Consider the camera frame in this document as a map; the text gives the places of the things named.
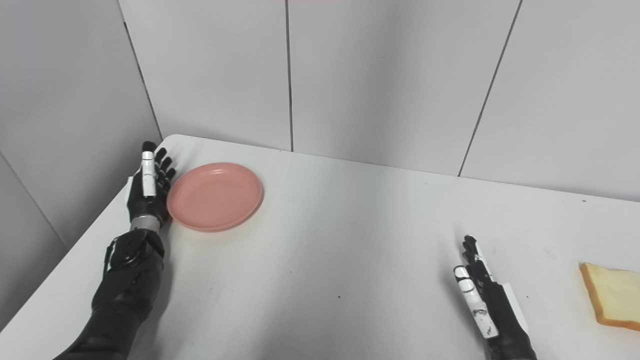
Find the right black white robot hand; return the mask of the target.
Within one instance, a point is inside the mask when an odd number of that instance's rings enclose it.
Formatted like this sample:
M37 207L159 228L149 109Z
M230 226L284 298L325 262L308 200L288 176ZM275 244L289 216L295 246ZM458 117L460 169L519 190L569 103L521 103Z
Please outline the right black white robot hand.
M455 281L484 340L487 360L536 360L521 306L508 283L494 280L478 240L465 235L465 264L453 269Z

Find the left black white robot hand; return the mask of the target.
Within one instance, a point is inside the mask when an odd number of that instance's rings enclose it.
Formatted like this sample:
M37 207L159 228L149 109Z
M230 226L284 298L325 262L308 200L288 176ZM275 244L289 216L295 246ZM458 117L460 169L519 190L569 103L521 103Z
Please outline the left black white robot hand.
M166 148L153 141L142 144L140 166L128 182L126 208L131 231L158 232L169 221L167 200L176 173Z

